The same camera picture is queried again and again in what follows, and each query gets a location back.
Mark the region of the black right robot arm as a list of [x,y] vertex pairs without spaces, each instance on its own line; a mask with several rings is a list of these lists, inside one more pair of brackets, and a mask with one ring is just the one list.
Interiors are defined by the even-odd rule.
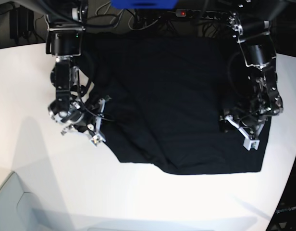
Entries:
[[63,125],[62,135],[80,132],[89,135],[87,126],[94,122],[80,102],[85,86],[79,81],[76,57],[81,56],[81,46],[87,22],[86,0],[47,1],[55,13],[46,15],[48,26],[46,54],[56,58],[50,80],[55,87],[55,100],[48,106],[50,118]]

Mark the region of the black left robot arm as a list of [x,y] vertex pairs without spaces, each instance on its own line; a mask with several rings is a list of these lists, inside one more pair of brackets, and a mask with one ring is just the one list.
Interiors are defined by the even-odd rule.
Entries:
[[226,20],[234,31],[239,54],[249,69],[253,90],[242,108],[224,114],[224,120],[250,141],[258,139],[269,117],[283,112],[277,88],[276,50],[271,38],[272,20],[288,5],[285,0],[238,1]]

